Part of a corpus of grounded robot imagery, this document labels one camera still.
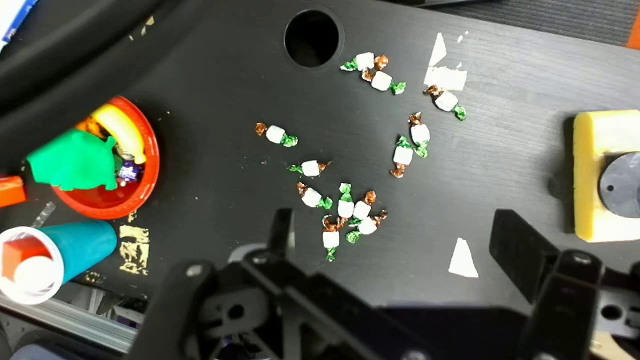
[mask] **green toy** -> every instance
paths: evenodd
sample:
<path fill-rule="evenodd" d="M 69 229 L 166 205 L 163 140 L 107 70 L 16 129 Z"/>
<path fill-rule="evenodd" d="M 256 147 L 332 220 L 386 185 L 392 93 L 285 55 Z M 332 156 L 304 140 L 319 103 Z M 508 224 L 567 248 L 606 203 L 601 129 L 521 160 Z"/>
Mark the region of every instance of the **green toy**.
<path fill-rule="evenodd" d="M 93 189 L 104 185 L 115 190 L 113 151 L 116 140 L 71 129 L 27 156 L 37 183 L 59 186 L 63 191 Z"/>

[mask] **orange block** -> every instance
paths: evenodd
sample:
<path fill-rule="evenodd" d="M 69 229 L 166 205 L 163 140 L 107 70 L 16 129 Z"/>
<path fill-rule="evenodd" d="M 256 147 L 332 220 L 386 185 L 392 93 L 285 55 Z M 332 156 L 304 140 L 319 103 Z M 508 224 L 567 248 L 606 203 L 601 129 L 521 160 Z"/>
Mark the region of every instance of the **orange block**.
<path fill-rule="evenodd" d="M 18 265 L 32 256 L 45 256 L 51 259 L 51 254 L 47 247 L 34 236 L 3 243 L 2 276 L 13 281 L 13 274 Z"/>
<path fill-rule="evenodd" d="M 19 176 L 0 179 L 0 208 L 27 200 L 22 179 Z"/>

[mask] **white candy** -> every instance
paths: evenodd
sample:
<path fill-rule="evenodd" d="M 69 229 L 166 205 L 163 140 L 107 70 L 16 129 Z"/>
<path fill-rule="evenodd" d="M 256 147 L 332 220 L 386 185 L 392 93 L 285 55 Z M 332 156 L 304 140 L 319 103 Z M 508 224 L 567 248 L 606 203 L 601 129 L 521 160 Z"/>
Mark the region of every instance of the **white candy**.
<path fill-rule="evenodd" d="M 415 143 L 427 142 L 431 139 L 429 128 L 425 124 L 411 127 L 411 139 Z"/>
<path fill-rule="evenodd" d="M 353 206 L 350 201 L 338 200 L 338 216 L 350 218 L 353 215 Z"/>
<path fill-rule="evenodd" d="M 267 139 L 270 142 L 280 143 L 282 137 L 284 136 L 284 129 L 278 126 L 269 126 L 267 129 Z"/>
<path fill-rule="evenodd" d="M 452 93 L 445 91 L 442 95 L 438 96 L 435 104 L 440 110 L 451 111 L 458 105 L 458 98 Z"/>
<path fill-rule="evenodd" d="M 394 163 L 409 165 L 413 158 L 413 149 L 396 146 L 394 153 Z"/>
<path fill-rule="evenodd" d="M 370 217 L 362 219 L 362 222 L 358 225 L 358 231 L 363 235 L 368 235 L 377 230 L 376 222 L 371 220 Z"/>
<path fill-rule="evenodd" d="M 371 80 L 371 86 L 373 86 L 374 88 L 380 91 L 387 91 L 391 86 L 391 80 L 392 78 L 388 74 L 385 74 L 382 71 L 377 71 L 375 75 L 373 75 L 373 80 Z"/>
<path fill-rule="evenodd" d="M 305 203 L 310 208 L 315 208 L 320 203 L 322 199 L 322 195 L 320 195 L 317 191 L 307 188 L 305 194 L 302 195 L 302 202 Z"/>
<path fill-rule="evenodd" d="M 371 205 L 367 205 L 364 201 L 360 200 L 356 203 L 356 206 L 353 208 L 353 217 L 358 218 L 360 220 L 365 219 L 369 216 L 369 212 L 371 211 Z"/>
<path fill-rule="evenodd" d="M 356 64 L 358 65 L 358 71 L 373 68 L 373 53 L 356 55 Z"/>
<path fill-rule="evenodd" d="M 305 161 L 301 164 L 302 173 L 306 176 L 318 176 L 320 175 L 320 168 L 316 160 Z"/>
<path fill-rule="evenodd" d="M 324 247 L 329 249 L 330 247 L 336 247 L 340 245 L 340 233 L 337 231 L 323 231 L 322 233 L 322 243 Z"/>

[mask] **yellow foam block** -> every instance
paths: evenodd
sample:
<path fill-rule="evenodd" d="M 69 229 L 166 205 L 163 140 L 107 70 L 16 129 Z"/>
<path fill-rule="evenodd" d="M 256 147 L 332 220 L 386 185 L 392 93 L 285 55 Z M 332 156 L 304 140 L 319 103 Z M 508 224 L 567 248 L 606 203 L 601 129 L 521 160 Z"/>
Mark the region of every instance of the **yellow foam block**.
<path fill-rule="evenodd" d="M 635 151 L 640 151 L 640 111 L 594 111 L 575 117 L 573 205 L 579 238 L 588 242 L 640 239 L 640 219 L 610 212 L 598 194 L 605 157 Z"/>

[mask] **screw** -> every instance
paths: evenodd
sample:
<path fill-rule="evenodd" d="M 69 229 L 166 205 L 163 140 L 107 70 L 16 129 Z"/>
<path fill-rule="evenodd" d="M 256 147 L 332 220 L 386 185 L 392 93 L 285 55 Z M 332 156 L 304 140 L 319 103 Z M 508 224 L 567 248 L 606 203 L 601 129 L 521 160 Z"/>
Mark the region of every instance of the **screw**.
<path fill-rule="evenodd" d="M 402 355 L 402 360 L 430 360 L 430 357 L 420 350 L 408 350 Z"/>
<path fill-rule="evenodd" d="M 266 251 L 262 251 L 253 256 L 254 264 L 264 264 L 269 259 L 269 253 Z"/>
<path fill-rule="evenodd" d="M 573 260 L 576 263 L 580 263 L 580 264 L 583 264 L 583 265 L 591 264 L 591 258 L 587 254 L 585 254 L 583 252 L 579 252 L 579 251 L 576 251 L 576 252 L 573 253 Z"/>
<path fill-rule="evenodd" d="M 546 352 L 538 352 L 533 360 L 557 360 L 555 356 L 548 354 Z"/>
<path fill-rule="evenodd" d="M 191 265 L 187 268 L 187 276 L 188 277 L 194 277 L 194 276 L 198 276 L 202 274 L 202 265 L 201 264 L 194 264 Z"/>

